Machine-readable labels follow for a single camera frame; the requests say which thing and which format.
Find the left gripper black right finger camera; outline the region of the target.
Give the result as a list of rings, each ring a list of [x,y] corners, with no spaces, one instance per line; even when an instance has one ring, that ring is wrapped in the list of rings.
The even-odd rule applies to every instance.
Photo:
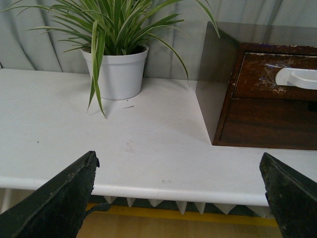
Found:
[[[264,153],[260,171],[265,196],[284,238],[317,236],[317,183]]]

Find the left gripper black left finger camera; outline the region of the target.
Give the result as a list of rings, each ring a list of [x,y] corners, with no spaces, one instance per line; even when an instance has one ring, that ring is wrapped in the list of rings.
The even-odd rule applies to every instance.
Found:
[[[74,238],[100,166],[89,151],[0,216],[2,238]]]

